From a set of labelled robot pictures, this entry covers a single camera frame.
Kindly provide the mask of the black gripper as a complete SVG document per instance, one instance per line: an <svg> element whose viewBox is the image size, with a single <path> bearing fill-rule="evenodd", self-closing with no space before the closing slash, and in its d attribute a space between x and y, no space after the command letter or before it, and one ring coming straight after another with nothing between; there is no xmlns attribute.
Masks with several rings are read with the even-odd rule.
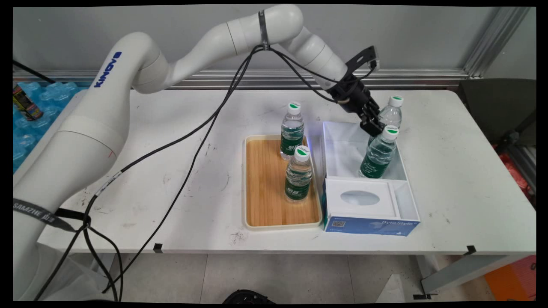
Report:
<svg viewBox="0 0 548 308"><path fill-rule="evenodd" d="M373 137L381 134L386 126L380 118L381 109L370 90L356 76L346 76L330 88L330 95L347 113L360 114L362 130Z"/></svg>

